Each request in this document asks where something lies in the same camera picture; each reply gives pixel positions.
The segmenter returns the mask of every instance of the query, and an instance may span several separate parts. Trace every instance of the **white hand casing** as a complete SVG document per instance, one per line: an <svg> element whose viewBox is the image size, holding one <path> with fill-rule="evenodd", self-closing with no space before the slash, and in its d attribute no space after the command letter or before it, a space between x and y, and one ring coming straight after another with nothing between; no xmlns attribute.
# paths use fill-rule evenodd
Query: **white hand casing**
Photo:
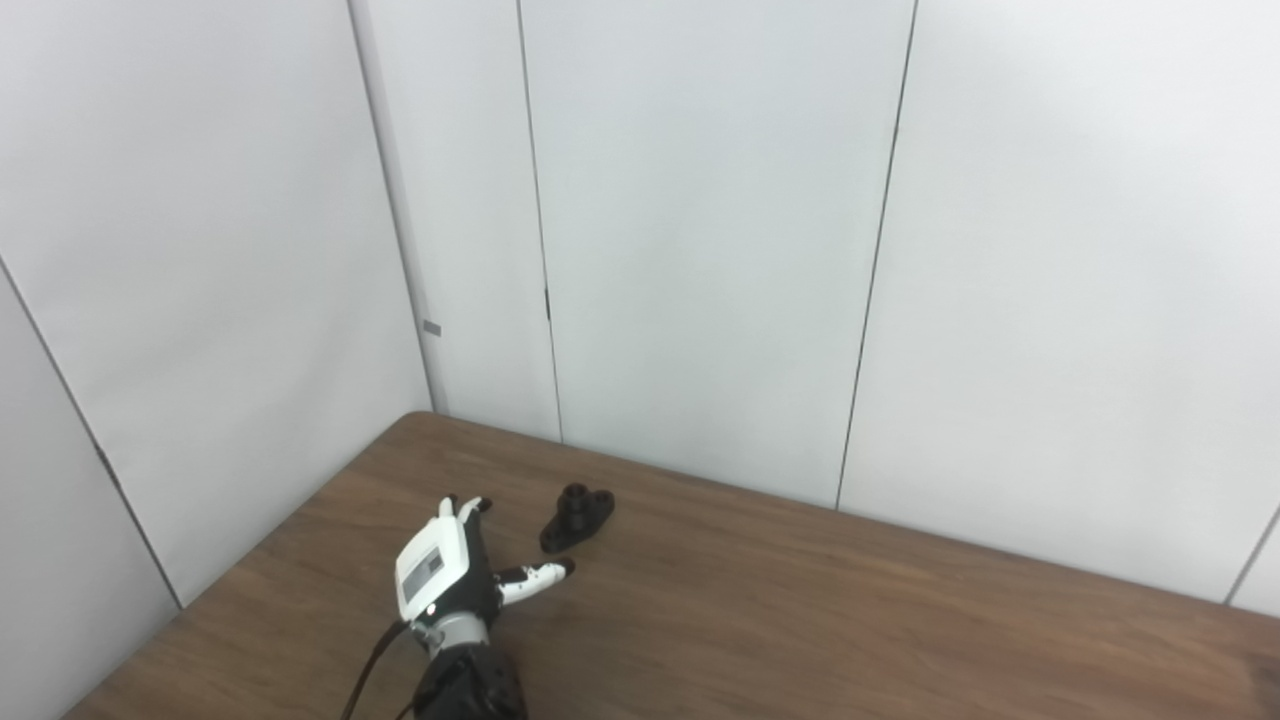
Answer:
<svg viewBox="0 0 1280 720"><path fill-rule="evenodd" d="M463 515L470 515L470 507L463 510ZM470 566L462 521L453 515L453 501L444 498L440 515L413 536L396 559L401 618L412 623L424 612L434 615L435 601L461 580Z"/></svg>

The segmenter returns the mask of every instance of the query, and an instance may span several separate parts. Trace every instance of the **wooden table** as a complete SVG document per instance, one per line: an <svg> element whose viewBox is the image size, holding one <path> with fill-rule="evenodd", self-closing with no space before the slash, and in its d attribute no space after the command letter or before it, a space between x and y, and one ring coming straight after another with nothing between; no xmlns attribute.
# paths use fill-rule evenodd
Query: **wooden table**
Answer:
<svg viewBox="0 0 1280 720"><path fill-rule="evenodd" d="M575 480L614 516L494 632L534 720L1280 717L1280 620L429 414L69 717L335 719L443 495L494 498L498 568L540 556ZM357 716L390 720L425 665L397 641Z"/></svg>

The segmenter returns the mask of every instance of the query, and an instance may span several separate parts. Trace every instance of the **black 3d-printed part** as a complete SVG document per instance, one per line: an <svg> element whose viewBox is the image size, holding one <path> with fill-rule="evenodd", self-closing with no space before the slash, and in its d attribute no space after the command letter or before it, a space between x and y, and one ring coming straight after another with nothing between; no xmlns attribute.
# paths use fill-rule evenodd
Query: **black 3d-printed part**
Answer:
<svg viewBox="0 0 1280 720"><path fill-rule="evenodd" d="M556 501L556 516L541 534L543 552L554 555L590 538L613 514L613 493L586 489L581 483L564 488Z"/></svg>

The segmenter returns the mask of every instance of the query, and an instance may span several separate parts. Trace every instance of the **robotic finger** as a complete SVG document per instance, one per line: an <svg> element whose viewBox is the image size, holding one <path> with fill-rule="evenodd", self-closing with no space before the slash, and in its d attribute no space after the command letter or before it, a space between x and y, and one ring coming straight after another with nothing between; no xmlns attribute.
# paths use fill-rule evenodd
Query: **robotic finger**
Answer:
<svg viewBox="0 0 1280 720"><path fill-rule="evenodd" d="M498 594L502 606L515 605L527 600L573 574L573 561L570 559L538 565L525 565L500 570L494 577L498 580Z"/></svg>

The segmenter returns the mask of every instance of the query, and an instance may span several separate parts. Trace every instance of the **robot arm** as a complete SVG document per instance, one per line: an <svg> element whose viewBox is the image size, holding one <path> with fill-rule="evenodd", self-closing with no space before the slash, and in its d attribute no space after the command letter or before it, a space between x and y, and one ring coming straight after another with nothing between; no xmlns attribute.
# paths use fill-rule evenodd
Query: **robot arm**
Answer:
<svg viewBox="0 0 1280 720"><path fill-rule="evenodd" d="M475 498L439 514L396 561L401 618L431 657L413 696L416 720L524 720L516 669L489 644L502 607L527 600L573 571L572 560L489 568L480 518L492 507Z"/></svg>

